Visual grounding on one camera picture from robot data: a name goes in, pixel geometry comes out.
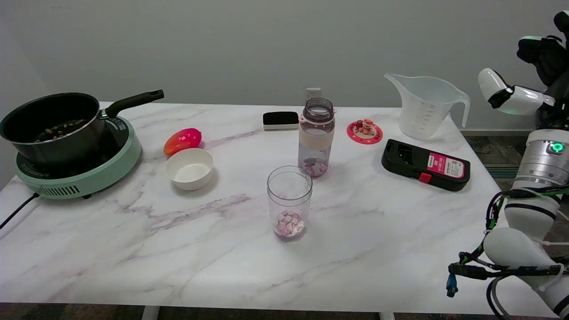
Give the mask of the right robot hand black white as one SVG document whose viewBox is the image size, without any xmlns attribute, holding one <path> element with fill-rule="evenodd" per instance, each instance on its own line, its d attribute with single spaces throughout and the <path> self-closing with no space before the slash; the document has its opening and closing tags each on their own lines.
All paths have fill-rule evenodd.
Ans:
<svg viewBox="0 0 569 320">
<path fill-rule="evenodd" d="M 558 12 L 553 18 L 565 40 L 555 35 L 524 36 L 518 41 L 517 57 L 535 67 L 546 86 L 544 92 L 510 85 L 493 69 L 478 74 L 478 85 L 491 107 L 516 116 L 535 116 L 538 129 L 568 130 L 569 16 Z"/>
</svg>

